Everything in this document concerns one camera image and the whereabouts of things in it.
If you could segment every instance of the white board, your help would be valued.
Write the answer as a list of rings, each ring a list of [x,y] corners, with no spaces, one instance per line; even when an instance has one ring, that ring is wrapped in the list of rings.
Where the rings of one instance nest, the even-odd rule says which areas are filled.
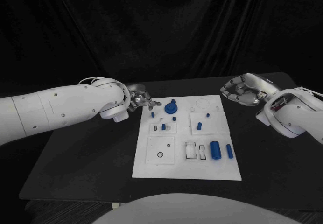
[[[172,99],[176,100],[177,112],[167,114],[164,106]],[[153,100],[161,102],[163,105],[154,107],[151,111],[148,107],[143,108],[133,177],[239,181],[241,173],[221,96],[154,98]],[[202,122],[200,130],[196,129],[197,122]],[[212,159],[212,141],[218,141],[221,145],[222,158],[219,160]],[[192,144],[187,147],[186,142],[195,142],[195,148]],[[228,157],[226,144],[231,144],[232,159]],[[195,150],[196,160],[186,159],[186,150],[190,150],[190,156]]]

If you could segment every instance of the gray carpet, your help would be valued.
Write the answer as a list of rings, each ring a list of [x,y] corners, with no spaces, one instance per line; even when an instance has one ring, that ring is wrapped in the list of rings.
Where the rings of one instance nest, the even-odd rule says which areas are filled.
[[[111,203],[30,200],[24,210],[32,216],[32,224],[91,224],[111,211]],[[323,211],[271,211],[303,224],[323,224]]]

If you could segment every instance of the black table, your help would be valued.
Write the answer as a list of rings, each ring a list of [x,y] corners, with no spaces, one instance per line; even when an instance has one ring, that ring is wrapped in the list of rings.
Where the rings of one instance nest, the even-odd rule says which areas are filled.
[[[283,89],[284,73],[264,74]],[[143,83],[153,97],[216,95],[232,77]],[[323,146],[290,139],[257,119],[261,106],[222,97],[242,181],[131,178],[141,109],[121,123],[95,116],[56,130],[24,183],[22,199],[127,203],[164,193],[225,197],[264,208],[323,210]]]

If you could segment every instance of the blue cylinder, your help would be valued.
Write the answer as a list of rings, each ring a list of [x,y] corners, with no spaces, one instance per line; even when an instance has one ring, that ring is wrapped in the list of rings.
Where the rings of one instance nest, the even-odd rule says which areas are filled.
[[[177,105],[173,104],[173,103],[166,104],[166,106],[164,106],[164,112],[167,114],[173,114],[173,113],[176,113],[176,111],[177,111]]]
[[[222,158],[221,156],[221,145],[219,142],[212,141],[210,142],[210,154],[212,154],[212,159],[219,160]]]
[[[196,128],[197,130],[200,130],[202,129],[202,123],[199,122],[197,123],[197,128]]]
[[[226,151],[228,151],[228,156],[232,159],[234,158],[234,154],[232,154],[232,149],[231,149],[231,145],[226,145]]]

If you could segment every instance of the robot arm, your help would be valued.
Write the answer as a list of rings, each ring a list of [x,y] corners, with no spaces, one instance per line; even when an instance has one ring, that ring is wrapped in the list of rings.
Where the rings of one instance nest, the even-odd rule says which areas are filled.
[[[235,84],[239,95],[226,91]],[[323,144],[323,101],[313,95],[323,97],[320,93],[303,87],[281,90],[268,79],[252,73],[234,78],[221,92],[229,100],[246,106],[255,106],[264,100],[265,105],[255,114],[257,119],[290,138],[307,131]]]
[[[111,78],[88,84],[52,88],[26,95],[0,98],[0,145],[89,120],[98,113],[120,122],[138,106],[151,101],[144,85],[127,87]]]

